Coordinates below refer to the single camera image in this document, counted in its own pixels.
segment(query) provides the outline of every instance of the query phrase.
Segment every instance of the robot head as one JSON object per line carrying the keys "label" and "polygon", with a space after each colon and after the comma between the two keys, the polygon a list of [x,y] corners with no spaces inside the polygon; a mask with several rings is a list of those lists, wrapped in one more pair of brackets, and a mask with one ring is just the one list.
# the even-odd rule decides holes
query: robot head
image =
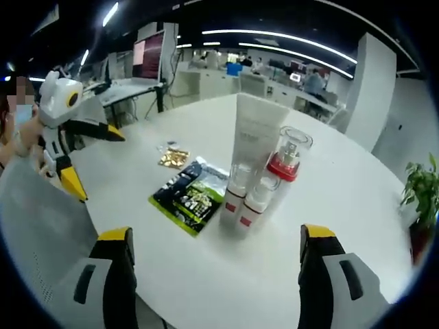
{"label": "robot head", "polygon": [[51,128],[75,117],[82,102],[82,83],[59,75],[50,71],[40,88],[40,119]]}

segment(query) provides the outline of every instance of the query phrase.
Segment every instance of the gray chair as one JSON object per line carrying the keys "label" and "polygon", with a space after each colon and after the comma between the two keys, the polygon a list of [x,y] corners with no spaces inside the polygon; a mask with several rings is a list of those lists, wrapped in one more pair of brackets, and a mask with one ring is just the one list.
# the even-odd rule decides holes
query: gray chair
{"label": "gray chair", "polygon": [[266,77],[262,75],[241,73],[239,75],[239,81],[241,84],[242,93],[267,98]]}
{"label": "gray chair", "polygon": [[96,242],[85,204],[15,158],[0,177],[0,234],[22,281],[56,316],[56,290]]}

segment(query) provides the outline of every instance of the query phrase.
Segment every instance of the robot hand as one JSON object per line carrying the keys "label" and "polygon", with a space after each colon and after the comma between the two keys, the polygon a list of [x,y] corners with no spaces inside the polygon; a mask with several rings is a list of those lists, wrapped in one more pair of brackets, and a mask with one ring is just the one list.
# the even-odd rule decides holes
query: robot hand
{"label": "robot hand", "polygon": [[46,144],[45,161],[51,173],[57,173],[62,186],[80,200],[87,194],[72,167],[69,149],[61,139],[61,130],[107,141],[124,141],[122,133],[111,125],[77,119],[82,110],[81,82],[59,78],[59,72],[50,71],[40,88],[40,121],[45,126],[43,138]]}

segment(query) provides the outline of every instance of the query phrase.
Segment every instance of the potted plant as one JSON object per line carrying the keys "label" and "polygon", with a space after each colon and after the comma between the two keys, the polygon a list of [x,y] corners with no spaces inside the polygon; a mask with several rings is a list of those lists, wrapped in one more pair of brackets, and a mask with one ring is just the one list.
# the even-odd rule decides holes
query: potted plant
{"label": "potted plant", "polygon": [[430,170],[426,170],[422,164],[412,162],[405,169],[408,177],[401,206],[404,207],[405,220],[409,219],[414,263],[434,235],[439,210],[439,175],[432,154],[429,155],[429,160]]}

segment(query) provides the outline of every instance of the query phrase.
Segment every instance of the office desk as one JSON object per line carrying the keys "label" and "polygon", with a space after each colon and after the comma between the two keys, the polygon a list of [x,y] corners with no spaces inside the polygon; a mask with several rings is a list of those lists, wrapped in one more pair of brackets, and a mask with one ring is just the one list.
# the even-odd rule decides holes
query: office desk
{"label": "office desk", "polygon": [[142,84],[131,79],[113,80],[109,89],[103,93],[96,95],[103,107],[111,107],[112,117],[116,128],[120,128],[119,120],[117,119],[114,105],[125,101],[129,98],[140,96],[146,93],[155,91],[157,94],[157,108],[158,112],[163,112],[163,84],[156,85]]}
{"label": "office desk", "polygon": [[337,112],[337,108],[335,106],[323,103],[318,100],[314,96],[306,93],[305,91],[301,91],[292,87],[288,87],[283,84],[279,84],[278,82],[270,80],[268,82],[268,86],[273,88],[272,100],[276,103],[281,103],[285,106],[294,107],[294,103],[296,102],[296,98],[300,97],[306,101],[310,101],[321,108],[324,108],[326,111],[334,114]]}
{"label": "office desk", "polygon": [[216,214],[193,238],[148,202],[178,172],[157,165],[166,141],[190,151],[189,160],[230,169],[236,99],[167,111],[122,128],[124,143],[98,141],[71,154],[97,232],[133,228],[139,296],[178,329],[297,328],[300,225],[314,223],[332,229],[395,302],[412,274],[399,223],[403,185],[372,154],[303,113],[290,111],[285,124],[313,137],[309,159],[260,233],[236,241]]}
{"label": "office desk", "polygon": [[239,78],[227,75],[225,70],[213,69],[180,69],[177,71],[177,86],[180,90],[191,90],[199,93],[200,100],[238,93],[240,90]]}

